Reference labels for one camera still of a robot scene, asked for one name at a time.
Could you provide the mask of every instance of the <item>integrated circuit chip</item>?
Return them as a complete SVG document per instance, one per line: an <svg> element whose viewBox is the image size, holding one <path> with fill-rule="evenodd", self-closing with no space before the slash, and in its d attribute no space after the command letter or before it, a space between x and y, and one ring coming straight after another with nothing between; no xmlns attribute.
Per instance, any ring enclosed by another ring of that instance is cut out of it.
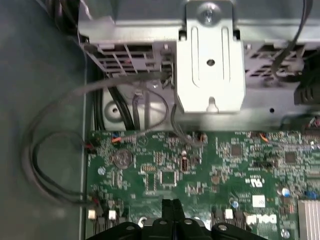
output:
<svg viewBox="0 0 320 240"><path fill-rule="evenodd" d="M241 157L242 156L241 145L232 145L231 146L231 156L232 157Z"/></svg>
<svg viewBox="0 0 320 240"><path fill-rule="evenodd" d="M160 182L163 186L176 186L176 173L174 171L162 171Z"/></svg>
<svg viewBox="0 0 320 240"><path fill-rule="evenodd" d="M295 164L297 162L297 156L295 152L286 152L284 154L284 161L286 164Z"/></svg>

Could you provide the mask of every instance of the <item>heatsink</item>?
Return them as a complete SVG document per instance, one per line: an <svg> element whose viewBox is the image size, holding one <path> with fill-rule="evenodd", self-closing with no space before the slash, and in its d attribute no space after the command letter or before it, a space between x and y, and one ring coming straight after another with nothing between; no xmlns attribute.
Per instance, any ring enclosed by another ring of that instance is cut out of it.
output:
<svg viewBox="0 0 320 240"><path fill-rule="evenodd" d="M300 240L320 239L320 201L299 200L298 216Z"/></svg>

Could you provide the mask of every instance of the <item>black connector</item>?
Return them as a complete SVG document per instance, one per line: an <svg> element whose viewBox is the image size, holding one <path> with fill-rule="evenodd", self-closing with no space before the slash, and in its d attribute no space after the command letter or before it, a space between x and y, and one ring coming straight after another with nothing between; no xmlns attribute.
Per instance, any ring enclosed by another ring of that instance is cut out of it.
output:
<svg viewBox="0 0 320 240"><path fill-rule="evenodd" d="M320 137L320 127L306 127L302 130L303 135Z"/></svg>

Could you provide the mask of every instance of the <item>screw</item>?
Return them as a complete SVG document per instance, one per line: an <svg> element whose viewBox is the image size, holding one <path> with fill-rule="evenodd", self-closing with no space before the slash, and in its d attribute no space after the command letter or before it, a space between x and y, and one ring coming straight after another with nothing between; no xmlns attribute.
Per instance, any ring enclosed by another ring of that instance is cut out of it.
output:
<svg viewBox="0 0 320 240"><path fill-rule="evenodd" d="M227 231L228 228L225 225L219 225L218 229L220 229L221 231Z"/></svg>
<svg viewBox="0 0 320 240"><path fill-rule="evenodd" d="M106 169L103 166L99 167L98 168L98 174L99 175L105 175L106 174Z"/></svg>
<svg viewBox="0 0 320 240"><path fill-rule="evenodd" d="M192 224L192 221L190 219L186 219L186 220L184 220L184 223L190 225L190 224Z"/></svg>
<svg viewBox="0 0 320 240"><path fill-rule="evenodd" d="M290 238L290 232L288 230L282 229L281 230L281 236L283 239L289 239Z"/></svg>
<svg viewBox="0 0 320 240"><path fill-rule="evenodd" d="M206 22L206 23L211 23L212 21L213 21L213 18L214 18L214 11L213 11L213 9L212 8L209 8L209 9L207 9L207 10L205 10L204 12L203 12L203 17L204 17L204 21Z"/></svg>
<svg viewBox="0 0 320 240"><path fill-rule="evenodd" d="M156 89L158 86L159 86L159 85L158 85L158 81L157 81L157 80L152 81L152 87L153 87L154 89Z"/></svg>

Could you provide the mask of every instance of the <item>capacitor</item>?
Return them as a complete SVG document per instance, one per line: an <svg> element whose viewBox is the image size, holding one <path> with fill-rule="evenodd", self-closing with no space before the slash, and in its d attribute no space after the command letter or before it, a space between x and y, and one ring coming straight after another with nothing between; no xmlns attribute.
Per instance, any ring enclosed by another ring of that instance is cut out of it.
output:
<svg viewBox="0 0 320 240"><path fill-rule="evenodd" d="M281 190L281 194L282 196L284 196L285 198L288 198L290 197L290 190L286 187L282 188Z"/></svg>
<svg viewBox="0 0 320 240"><path fill-rule="evenodd" d="M283 239L289 239L290 238L290 232L286 229L281 230L281 237Z"/></svg>
<svg viewBox="0 0 320 240"><path fill-rule="evenodd" d="M305 191L304 195L309 199L316 199L318 195L314 191Z"/></svg>
<svg viewBox="0 0 320 240"><path fill-rule="evenodd" d="M233 201L231 205L234 209L237 209L239 207L239 203L237 201Z"/></svg>

